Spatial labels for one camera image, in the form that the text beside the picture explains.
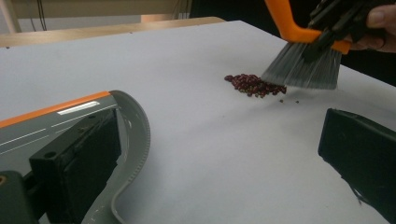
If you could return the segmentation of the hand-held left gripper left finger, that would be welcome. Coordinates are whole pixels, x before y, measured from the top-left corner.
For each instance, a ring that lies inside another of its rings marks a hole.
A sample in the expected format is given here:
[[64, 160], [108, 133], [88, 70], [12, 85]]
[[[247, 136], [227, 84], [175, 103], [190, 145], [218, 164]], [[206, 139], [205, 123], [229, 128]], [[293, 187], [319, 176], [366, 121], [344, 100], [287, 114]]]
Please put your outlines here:
[[47, 194], [52, 223], [80, 224], [117, 166], [121, 154], [117, 112], [82, 119], [29, 158]]

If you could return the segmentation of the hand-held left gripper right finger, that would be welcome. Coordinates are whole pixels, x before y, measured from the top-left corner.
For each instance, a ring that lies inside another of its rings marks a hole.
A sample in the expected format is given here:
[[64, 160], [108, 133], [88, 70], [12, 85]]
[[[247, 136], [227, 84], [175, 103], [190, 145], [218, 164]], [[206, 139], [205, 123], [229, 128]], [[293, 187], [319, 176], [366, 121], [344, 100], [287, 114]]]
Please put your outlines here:
[[363, 116], [326, 112], [318, 154], [348, 183], [359, 203], [396, 224], [396, 132]]

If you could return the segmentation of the orange brush with grey bristles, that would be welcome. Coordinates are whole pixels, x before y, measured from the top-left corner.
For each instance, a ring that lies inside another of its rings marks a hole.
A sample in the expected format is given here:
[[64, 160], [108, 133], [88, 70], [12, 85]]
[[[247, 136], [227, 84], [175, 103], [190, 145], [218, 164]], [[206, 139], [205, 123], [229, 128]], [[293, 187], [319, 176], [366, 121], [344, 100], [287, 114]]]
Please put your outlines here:
[[264, 81], [303, 89], [334, 90], [341, 57], [350, 50], [343, 38], [331, 37], [315, 50], [324, 31], [303, 28], [293, 18], [290, 0], [264, 0], [286, 46], [263, 72]]

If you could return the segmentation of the grey dustpan with orange lip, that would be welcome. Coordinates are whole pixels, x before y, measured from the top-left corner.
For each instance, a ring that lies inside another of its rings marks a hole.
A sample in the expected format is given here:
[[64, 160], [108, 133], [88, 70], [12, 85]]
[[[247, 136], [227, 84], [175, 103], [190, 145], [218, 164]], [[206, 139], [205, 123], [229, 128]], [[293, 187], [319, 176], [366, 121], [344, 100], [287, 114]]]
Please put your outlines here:
[[117, 166], [80, 224], [125, 224], [116, 201], [141, 171], [149, 154], [149, 120], [123, 91], [103, 91], [0, 121], [0, 224], [50, 222], [44, 186], [29, 158], [82, 119], [108, 109], [117, 112], [121, 154]]

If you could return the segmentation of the pile of red beans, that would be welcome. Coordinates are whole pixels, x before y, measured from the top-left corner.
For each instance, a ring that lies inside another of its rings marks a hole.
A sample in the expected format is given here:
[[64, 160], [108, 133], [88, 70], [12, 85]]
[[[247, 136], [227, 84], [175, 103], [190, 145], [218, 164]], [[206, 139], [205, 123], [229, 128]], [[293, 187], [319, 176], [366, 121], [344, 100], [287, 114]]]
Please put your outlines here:
[[254, 74], [227, 75], [224, 80], [248, 98], [276, 99], [284, 103], [288, 97], [289, 89], [286, 86], [267, 82]]

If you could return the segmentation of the white table board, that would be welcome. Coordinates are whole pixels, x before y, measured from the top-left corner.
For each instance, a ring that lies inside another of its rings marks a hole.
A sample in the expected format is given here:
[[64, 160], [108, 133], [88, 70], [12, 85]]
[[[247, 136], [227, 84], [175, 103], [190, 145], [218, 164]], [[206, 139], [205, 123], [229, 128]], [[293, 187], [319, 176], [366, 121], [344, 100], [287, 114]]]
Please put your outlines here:
[[318, 155], [328, 109], [396, 131], [396, 88], [348, 68], [334, 91], [247, 97], [282, 41], [241, 21], [0, 48], [0, 120], [99, 91], [131, 94], [151, 148], [120, 214], [131, 224], [387, 224]]

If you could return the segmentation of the wooden table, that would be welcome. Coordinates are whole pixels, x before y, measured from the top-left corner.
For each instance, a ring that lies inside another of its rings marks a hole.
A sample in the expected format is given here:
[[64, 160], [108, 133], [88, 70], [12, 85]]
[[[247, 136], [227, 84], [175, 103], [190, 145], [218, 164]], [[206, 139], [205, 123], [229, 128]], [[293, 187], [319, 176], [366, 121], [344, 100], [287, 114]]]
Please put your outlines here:
[[203, 17], [171, 21], [150, 21], [88, 28], [64, 29], [0, 35], [0, 48], [57, 43], [105, 35], [119, 35], [150, 30], [171, 29], [224, 22], [217, 17]]

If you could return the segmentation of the light wooden bench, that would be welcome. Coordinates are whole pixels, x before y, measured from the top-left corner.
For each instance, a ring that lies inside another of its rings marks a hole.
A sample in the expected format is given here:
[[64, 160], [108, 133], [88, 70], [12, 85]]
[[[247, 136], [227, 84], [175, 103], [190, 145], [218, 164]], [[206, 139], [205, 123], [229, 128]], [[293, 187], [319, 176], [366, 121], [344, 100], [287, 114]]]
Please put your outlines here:
[[0, 0], [0, 18], [10, 33], [21, 33], [20, 20], [34, 31], [48, 31], [49, 19], [168, 15], [188, 18], [192, 0]]

